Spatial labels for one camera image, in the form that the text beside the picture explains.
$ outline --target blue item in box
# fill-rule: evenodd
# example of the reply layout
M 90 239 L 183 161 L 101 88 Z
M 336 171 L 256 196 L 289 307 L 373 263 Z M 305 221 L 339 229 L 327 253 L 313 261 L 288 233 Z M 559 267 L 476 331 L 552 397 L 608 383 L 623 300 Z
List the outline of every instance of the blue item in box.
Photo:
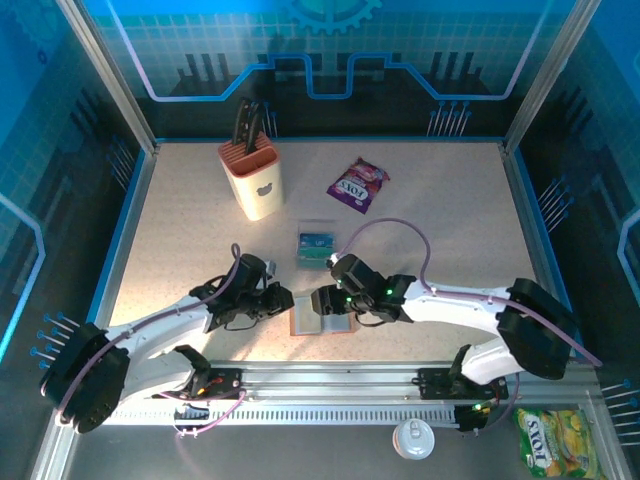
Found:
M 298 266 L 324 269 L 333 253 L 333 234 L 301 233 L 298 237 Z

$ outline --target black knife handle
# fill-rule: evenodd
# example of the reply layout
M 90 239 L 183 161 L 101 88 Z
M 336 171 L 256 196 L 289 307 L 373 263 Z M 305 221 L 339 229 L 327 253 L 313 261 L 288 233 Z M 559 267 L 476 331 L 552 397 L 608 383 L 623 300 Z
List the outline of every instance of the black knife handle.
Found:
M 262 119 L 264 118 L 264 108 L 261 103 L 256 103 L 251 109 L 251 117 L 249 118 L 249 133 L 247 135 L 247 146 L 245 147 L 245 155 L 249 155 L 257 150 L 256 141 L 262 130 Z
M 249 108 L 251 100 L 246 97 L 240 98 L 238 102 L 238 110 L 236 112 L 236 122 L 233 126 L 231 135 L 231 145 L 239 145 L 244 142 L 247 137 L 249 128 Z

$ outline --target beige tabletop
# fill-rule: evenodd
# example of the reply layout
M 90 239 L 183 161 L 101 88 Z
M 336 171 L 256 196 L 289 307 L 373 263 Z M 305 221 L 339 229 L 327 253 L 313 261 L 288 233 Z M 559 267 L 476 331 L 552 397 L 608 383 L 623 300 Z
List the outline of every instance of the beige tabletop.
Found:
M 301 220 L 335 221 L 338 247 L 366 221 L 399 217 L 429 237 L 430 281 L 468 287 L 508 286 L 533 277 L 520 223 L 494 143 L 276 142 L 286 204 L 247 220 L 217 158 L 218 144 L 164 144 L 158 156 L 111 325 L 155 312 L 232 264 L 230 245 L 274 260 L 276 278 L 294 294 L 331 283 L 327 272 L 296 268 Z M 358 156 L 391 177 L 362 215 L 325 192 Z M 356 253 L 387 276 L 417 275 L 424 246 L 411 230 L 376 225 Z M 249 323 L 238 318 L 235 326 Z M 389 324 L 352 334 L 292 337 L 286 314 L 245 332 L 214 331 L 211 360 L 451 360 L 488 334 L 441 323 Z

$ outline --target snack bag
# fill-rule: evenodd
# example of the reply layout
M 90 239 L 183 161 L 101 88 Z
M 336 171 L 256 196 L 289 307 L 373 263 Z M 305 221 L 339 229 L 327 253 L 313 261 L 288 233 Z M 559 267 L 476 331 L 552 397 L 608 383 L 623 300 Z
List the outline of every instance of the snack bag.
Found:
M 367 213 L 373 197 L 385 180 L 389 180 L 387 172 L 358 157 L 358 160 L 329 187 L 327 193 L 360 213 Z
M 520 456 L 534 477 L 606 480 L 589 423 L 580 410 L 517 409 Z

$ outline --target wire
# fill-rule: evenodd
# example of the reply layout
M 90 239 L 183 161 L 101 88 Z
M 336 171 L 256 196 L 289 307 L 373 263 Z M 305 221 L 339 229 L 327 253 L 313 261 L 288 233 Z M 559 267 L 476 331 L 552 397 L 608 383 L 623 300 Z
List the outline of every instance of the wire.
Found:
M 496 408 L 500 406 L 500 387 L 492 385 L 493 391 L 496 392 Z
M 426 235 L 416 225 L 414 225 L 411 222 L 402 220 L 400 218 L 379 218 L 377 220 L 371 220 L 370 222 L 367 222 L 364 225 L 362 225 L 353 233 L 353 235 L 351 236 L 351 238 L 349 239 L 345 247 L 342 250 L 340 250 L 340 252 L 338 252 L 337 254 L 338 258 L 343 256 L 345 252 L 347 252 L 351 248 L 356 237 L 360 235 L 360 233 L 364 229 L 370 227 L 371 225 L 375 225 L 376 223 L 383 223 L 383 222 L 401 223 L 402 225 L 406 225 L 407 227 L 411 228 L 414 232 L 416 232 L 420 236 L 420 238 L 422 239 L 426 247 L 426 255 L 425 255 L 424 262 L 422 263 L 422 267 L 420 268 L 419 280 L 425 290 L 427 291 L 431 290 L 434 297 L 451 298 L 454 300 L 466 300 L 466 301 L 474 300 L 474 301 L 480 301 L 480 302 L 494 302 L 494 303 L 501 303 L 502 305 L 505 305 L 507 307 L 511 307 L 515 310 L 518 310 L 521 313 L 524 313 L 525 315 L 530 316 L 531 318 L 536 320 L 538 323 L 541 323 L 546 328 L 551 330 L 554 334 L 560 337 L 565 343 L 567 343 L 569 346 L 574 348 L 578 353 L 584 356 L 587 360 L 589 360 L 589 362 L 593 366 L 595 367 L 602 366 L 602 362 L 598 358 L 596 358 L 591 352 L 589 352 L 586 348 L 584 348 L 582 345 L 580 345 L 573 338 L 571 338 L 569 335 L 563 332 L 560 328 L 556 327 L 553 323 L 551 323 L 549 320 L 544 318 L 542 315 L 531 310 L 528 307 L 525 307 L 524 305 L 520 305 L 519 303 L 514 302 L 513 300 L 510 300 L 510 299 L 506 299 L 502 297 L 492 297 L 492 296 L 481 294 L 481 293 L 453 292 L 453 291 L 446 291 L 446 290 L 436 291 L 435 288 L 431 288 L 426 280 L 427 266 L 429 265 L 429 261 L 431 260 L 431 244 L 429 243 L 429 240 L 427 239 Z
M 205 285 L 213 285 L 216 282 L 219 282 L 224 278 L 224 275 L 218 275 L 217 277 L 213 277 L 211 280 L 207 280 L 204 282 Z
M 484 435 L 485 433 L 493 430 L 496 425 L 499 425 L 501 422 L 504 421 L 505 418 L 507 418 L 511 412 L 513 411 L 513 408 L 516 405 L 516 400 L 518 399 L 518 392 L 520 391 L 520 374 L 516 373 L 516 386 L 513 389 L 513 394 L 511 395 L 511 398 L 509 399 L 509 403 L 507 404 L 507 408 L 504 410 L 504 412 L 502 412 L 502 415 L 500 415 L 498 417 L 498 419 L 493 422 L 491 425 L 487 425 L 486 427 L 484 427 L 482 430 L 482 434 Z
M 159 393 L 161 397 L 170 398 L 172 400 L 179 400 L 185 403 L 193 403 L 193 402 L 211 402 L 213 400 L 222 400 L 223 398 L 228 398 L 236 393 L 239 393 L 242 390 L 241 387 L 232 388 L 228 392 L 220 393 L 218 395 L 211 395 L 209 397 L 195 397 L 195 398 L 182 398 L 180 395 L 175 395 L 171 392 L 163 392 Z
M 220 418 L 218 418 L 217 420 L 209 423 L 208 425 L 205 425 L 202 428 L 193 428 L 191 430 L 179 430 L 176 425 L 174 425 L 174 428 L 176 430 L 178 430 L 181 434 L 191 435 L 193 437 L 199 435 L 200 433 L 204 433 L 204 432 L 207 432 L 209 430 L 212 430 L 213 428 L 217 427 L 224 419 L 226 419 L 229 415 L 231 415 L 240 406 L 240 404 L 243 402 L 244 397 L 246 395 L 247 395 L 247 391 L 246 390 L 240 390 L 240 398 L 238 398 L 236 403 L 234 403 L 233 406 L 229 410 L 224 412 L 220 416 Z
M 360 315 L 358 315 L 357 313 L 356 313 L 356 322 L 358 322 L 363 327 L 368 327 L 368 328 L 379 327 L 379 326 L 384 325 L 385 323 L 387 323 L 385 321 L 380 321 L 380 322 L 375 322 L 375 323 L 362 323 L 360 321 Z
M 73 381 L 69 385 L 69 388 L 67 388 L 67 391 L 64 394 L 64 396 L 62 397 L 62 401 L 60 402 L 60 404 L 58 406 L 58 414 L 56 415 L 56 419 L 62 424 L 68 423 L 68 421 L 63 421 L 62 420 L 62 412 L 64 412 L 65 409 L 67 408 L 67 405 L 69 404 L 69 401 L 71 400 L 71 397 L 73 396 L 73 394 L 78 389 L 78 386 L 80 385 L 80 382 L 82 382 L 82 380 L 87 375 L 87 373 L 89 373 L 91 368 L 112 347 L 114 347 L 115 345 L 117 345 L 121 341 L 129 338 L 131 335 L 133 335 L 134 333 L 140 331 L 141 329 L 143 329 L 145 327 L 148 327 L 149 325 L 157 322 L 158 320 L 162 320 L 163 318 L 167 318 L 167 317 L 169 317 L 171 315 L 174 315 L 175 313 L 187 312 L 187 311 L 193 310 L 193 309 L 198 308 L 199 306 L 204 305 L 207 302 L 210 302 L 211 300 L 219 297 L 227 289 L 227 287 L 231 284 L 231 281 L 234 279 L 234 277 L 236 276 L 236 273 L 238 272 L 238 267 L 240 265 L 241 251 L 240 251 L 240 246 L 237 243 L 234 243 L 234 244 L 231 245 L 231 254 L 235 258 L 235 261 L 233 262 L 233 267 L 231 268 L 231 273 L 227 276 L 227 281 L 224 282 L 224 284 L 220 288 L 218 288 L 213 295 L 210 295 L 209 297 L 205 298 L 204 300 L 200 300 L 198 302 L 194 302 L 194 303 L 192 303 L 190 305 L 187 305 L 186 307 L 183 307 L 183 308 L 180 308 L 180 309 L 176 308 L 176 309 L 171 309 L 171 310 L 165 310 L 163 312 L 156 313 L 155 315 L 151 315 L 149 318 L 147 318 L 147 319 L 143 320 L 142 322 L 140 322 L 139 324 L 131 327 L 129 330 L 126 330 L 126 331 L 122 332 L 120 335 L 115 337 L 113 340 L 108 342 L 104 347 L 102 347 L 100 350 L 98 350 L 93 355 L 93 357 L 91 357 L 89 359 L 89 361 L 84 364 L 84 366 L 80 369 L 80 371 L 78 372 L 76 377 L 73 379 Z
M 258 324 L 258 320 L 254 320 L 254 321 L 253 321 L 253 325 L 250 325 L 250 326 L 248 326 L 248 327 L 228 328 L 228 327 L 229 327 L 229 324 L 228 324 L 228 323 L 225 323 L 223 328 L 224 328 L 227 332 L 242 332 L 242 331 L 244 331 L 244 330 L 251 330 L 251 329 L 252 329 L 252 328 L 254 328 L 257 324 Z

